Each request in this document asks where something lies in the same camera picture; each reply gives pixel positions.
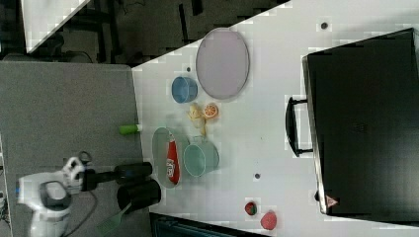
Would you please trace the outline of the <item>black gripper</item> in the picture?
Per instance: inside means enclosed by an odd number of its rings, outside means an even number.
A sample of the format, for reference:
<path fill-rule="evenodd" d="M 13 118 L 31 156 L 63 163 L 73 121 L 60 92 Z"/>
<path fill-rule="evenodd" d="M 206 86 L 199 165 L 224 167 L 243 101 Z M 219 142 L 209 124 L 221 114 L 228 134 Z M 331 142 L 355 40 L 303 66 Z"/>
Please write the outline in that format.
<path fill-rule="evenodd" d="M 114 181 L 118 177 L 117 172 L 97 173 L 93 169 L 88 169 L 83 174 L 82 192 L 95 190 L 99 184 Z"/>

